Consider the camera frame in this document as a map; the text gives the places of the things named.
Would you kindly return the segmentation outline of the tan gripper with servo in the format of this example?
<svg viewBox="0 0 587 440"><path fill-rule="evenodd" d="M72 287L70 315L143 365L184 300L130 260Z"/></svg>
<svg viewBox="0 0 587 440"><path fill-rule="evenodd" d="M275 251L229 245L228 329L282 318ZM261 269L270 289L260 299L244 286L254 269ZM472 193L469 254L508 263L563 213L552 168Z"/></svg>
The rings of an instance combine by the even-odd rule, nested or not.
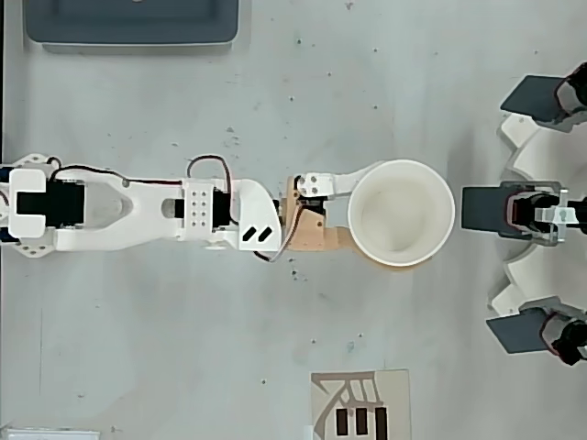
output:
<svg viewBox="0 0 587 440"><path fill-rule="evenodd" d="M373 266L389 271L414 270L426 264L426 260L410 266L383 264L360 249L347 227L327 227L326 198L352 193L371 169L372 165L345 174L312 171L289 177L280 202L280 217L285 234L288 235L293 228L286 248L292 251L350 249Z"/></svg>

